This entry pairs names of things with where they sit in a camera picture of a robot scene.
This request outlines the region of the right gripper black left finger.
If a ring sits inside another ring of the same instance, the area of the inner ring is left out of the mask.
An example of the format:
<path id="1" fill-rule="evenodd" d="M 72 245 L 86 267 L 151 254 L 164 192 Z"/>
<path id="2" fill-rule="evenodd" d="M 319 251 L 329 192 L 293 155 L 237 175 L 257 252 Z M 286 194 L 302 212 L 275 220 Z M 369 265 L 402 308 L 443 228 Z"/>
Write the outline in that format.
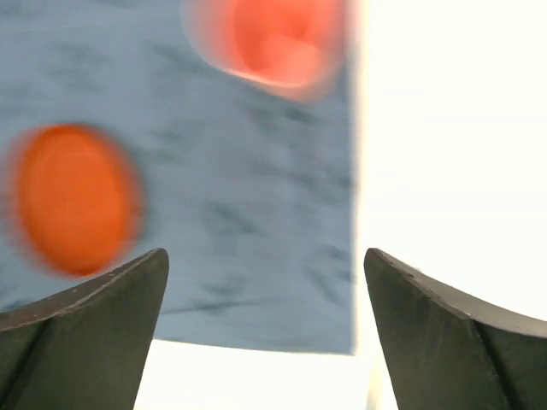
<path id="1" fill-rule="evenodd" d="M 124 410 L 136 401 L 168 281 L 165 249 L 1 314 L 1 407 Z"/>

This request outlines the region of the pink plastic cup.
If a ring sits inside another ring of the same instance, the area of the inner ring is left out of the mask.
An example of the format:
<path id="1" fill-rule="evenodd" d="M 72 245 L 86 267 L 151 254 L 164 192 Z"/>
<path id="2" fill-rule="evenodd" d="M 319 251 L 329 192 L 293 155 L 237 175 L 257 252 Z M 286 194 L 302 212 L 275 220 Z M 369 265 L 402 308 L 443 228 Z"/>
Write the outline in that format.
<path id="1" fill-rule="evenodd" d="M 184 1 L 185 32 L 212 67 L 277 97 L 325 94 L 343 66 L 345 1 Z"/>

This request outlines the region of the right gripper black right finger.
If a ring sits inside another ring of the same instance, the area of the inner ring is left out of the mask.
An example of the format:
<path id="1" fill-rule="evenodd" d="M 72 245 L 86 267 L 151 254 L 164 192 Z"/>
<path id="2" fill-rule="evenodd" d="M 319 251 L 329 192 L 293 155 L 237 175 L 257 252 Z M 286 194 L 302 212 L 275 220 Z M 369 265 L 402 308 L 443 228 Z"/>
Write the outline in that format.
<path id="1" fill-rule="evenodd" d="M 364 258 L 379 341 L 405 410 L 544 409 L 546 324 L 380 249 Z"/>

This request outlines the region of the red plastic plate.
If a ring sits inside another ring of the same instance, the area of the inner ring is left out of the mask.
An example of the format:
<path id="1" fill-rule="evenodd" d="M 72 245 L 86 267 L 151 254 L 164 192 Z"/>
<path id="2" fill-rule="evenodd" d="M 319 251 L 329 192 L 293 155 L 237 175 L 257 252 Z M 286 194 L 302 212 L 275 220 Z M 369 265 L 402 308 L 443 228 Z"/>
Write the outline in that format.
<path id="1" fill-rule="evenodd" d="M 97 274 L 122 259 L 144 228 L 138 168 L 100 127 L 26 129 L 2 164 L 7 231 L 40 267 L 70 278 Z"/>

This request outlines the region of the blue letter-print placemat cloth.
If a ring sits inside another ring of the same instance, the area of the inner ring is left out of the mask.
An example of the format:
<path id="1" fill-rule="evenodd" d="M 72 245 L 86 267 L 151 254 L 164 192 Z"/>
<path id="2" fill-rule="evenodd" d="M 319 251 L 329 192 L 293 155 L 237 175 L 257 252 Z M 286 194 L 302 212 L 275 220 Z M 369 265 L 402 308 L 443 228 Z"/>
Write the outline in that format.
<path id="1" fill-rule="evenodd" d="M 156 337 L 348 354 L 355 340 L 351 102 L 312 102 L 211 67 L 202 1 L 4 1 L 1 147 L 28 127 L 102 126 L 149 197 L 135 255 L 170 273 Z"/>

